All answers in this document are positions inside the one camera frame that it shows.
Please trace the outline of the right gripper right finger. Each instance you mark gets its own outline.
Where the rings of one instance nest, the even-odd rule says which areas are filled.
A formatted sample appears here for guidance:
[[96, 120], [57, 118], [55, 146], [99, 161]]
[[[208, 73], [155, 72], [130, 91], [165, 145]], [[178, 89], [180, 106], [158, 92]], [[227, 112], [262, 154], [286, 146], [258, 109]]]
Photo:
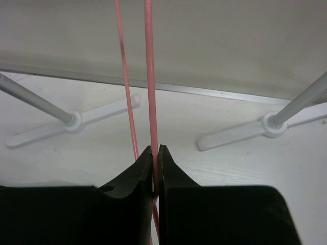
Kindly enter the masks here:
[[201, 186], [161, 145], [160, 244], [300, 244], [284, 197], [265, 185]]

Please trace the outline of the pink wire hanger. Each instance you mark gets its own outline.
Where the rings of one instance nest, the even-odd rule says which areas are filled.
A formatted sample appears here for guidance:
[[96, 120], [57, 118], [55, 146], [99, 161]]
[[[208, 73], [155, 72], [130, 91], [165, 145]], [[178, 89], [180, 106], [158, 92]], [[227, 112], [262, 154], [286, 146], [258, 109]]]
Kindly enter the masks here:
[[[138, 157], [138, 145], [136, 129], [133, 117], [133, 109], [131, 104], [131, 94], [129, 87], [129, 78], [127, 70], [127, 62], [124, 47], [123, 28], [121, 20], [120, 2], [115, 1], [116, 18], [118, 24], [118, 35], [121, 50], [121, 60], [123, 67], [123, 75], [125, 82], [125, 93], [127, 100], [127, 110], [130, 125], [131, 140], [135, 159]], [[144, 1], [144, 20], [145, 20], [145, 46], [146, 46], [146, 67], [147, 67], [147, 84], [148, 84], [148, 107], [149, 107], [149, 123], [150, 123], [150, 139], [151, 152], [153, 158], [153, 188], [154, 198], [152, 204], [152, 216], [154, 219], [157, 237], [159, 234], [159, 211], [157, 207], [157, 199], [159, 196], [159, 164], [158, 164], [158, 130], [157, 130], [157, 114], [156, 114], [156, 90], [155, 90], [155, 69], [154, 69], [154, 48], [153, 48], [153, 23], [152, 23], [152, 1]]]

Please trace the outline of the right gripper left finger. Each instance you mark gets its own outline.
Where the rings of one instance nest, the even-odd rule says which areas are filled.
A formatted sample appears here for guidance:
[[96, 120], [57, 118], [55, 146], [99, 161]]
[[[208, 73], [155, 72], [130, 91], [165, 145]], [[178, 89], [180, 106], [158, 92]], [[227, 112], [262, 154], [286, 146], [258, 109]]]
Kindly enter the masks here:
[[1, 187], [1, 244], [149, 244], [150, 147], [101, 187]]

